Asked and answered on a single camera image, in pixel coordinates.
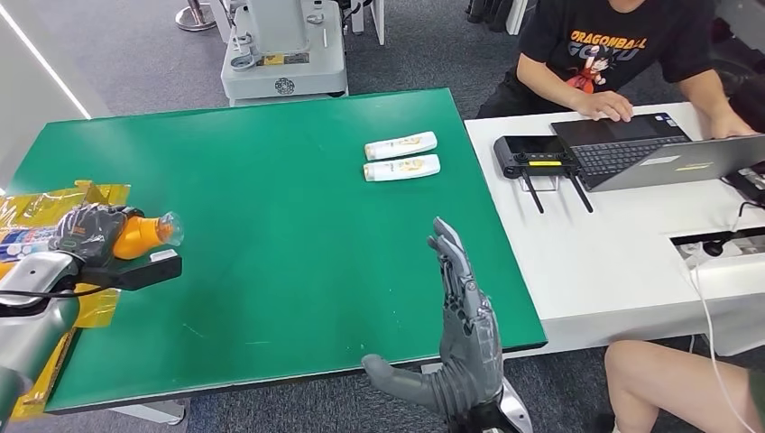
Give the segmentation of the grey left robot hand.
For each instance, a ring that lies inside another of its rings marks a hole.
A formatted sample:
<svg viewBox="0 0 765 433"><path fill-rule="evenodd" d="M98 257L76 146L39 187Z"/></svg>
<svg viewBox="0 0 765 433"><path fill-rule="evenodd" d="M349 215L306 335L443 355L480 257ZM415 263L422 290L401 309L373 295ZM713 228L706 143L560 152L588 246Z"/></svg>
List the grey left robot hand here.
<svg viewBox="0 0 765 433"><path fill-rule="evenodd" d="M115 258L113 248L128 220L143 216L142 210L127 205L77 205L55 226L48 248L73 255L88 267L105 267Z"/></svg>

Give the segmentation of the person's left hand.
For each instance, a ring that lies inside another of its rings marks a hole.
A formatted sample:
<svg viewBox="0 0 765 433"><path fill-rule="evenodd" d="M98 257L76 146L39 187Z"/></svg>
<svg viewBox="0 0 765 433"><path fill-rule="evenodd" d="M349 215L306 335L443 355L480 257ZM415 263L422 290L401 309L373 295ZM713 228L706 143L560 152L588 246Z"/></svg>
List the person's left hand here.
<svg viewBox="0 0 765 433"><path fill-rule="evenodd" d="M757 133L732 109L727 109L711 116L710 132L715 139L747 136Z"/></svg>

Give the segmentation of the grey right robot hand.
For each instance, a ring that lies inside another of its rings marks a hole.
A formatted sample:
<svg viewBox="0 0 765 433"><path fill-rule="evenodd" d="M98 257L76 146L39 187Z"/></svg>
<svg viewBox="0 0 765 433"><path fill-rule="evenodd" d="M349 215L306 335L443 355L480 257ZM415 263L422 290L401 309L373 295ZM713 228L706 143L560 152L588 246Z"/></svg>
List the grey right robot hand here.
<svg viewBox="0 0 765 433"><path fill-rule="evenodd" d="M379 391L456 419L502 390L502 349L495 313L459 234L440 217L433 228L428 245L436 251L444 290L441 367L417 373L377 354L365 355L361 364Z"/></svg>

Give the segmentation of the person's right hand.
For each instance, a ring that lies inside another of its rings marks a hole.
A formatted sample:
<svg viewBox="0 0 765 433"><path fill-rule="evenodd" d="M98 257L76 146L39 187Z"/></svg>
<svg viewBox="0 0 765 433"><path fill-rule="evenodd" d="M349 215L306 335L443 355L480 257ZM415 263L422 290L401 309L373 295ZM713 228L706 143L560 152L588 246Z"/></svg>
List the person's right hand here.
<svg viewBox="0 0 765 433"><path fill-rule="evenodd" d="M607 118L614 122L630 122L633 117L630 101L612 91L593 94L580 92L574 97L571 108L594 120Z"/></svg>

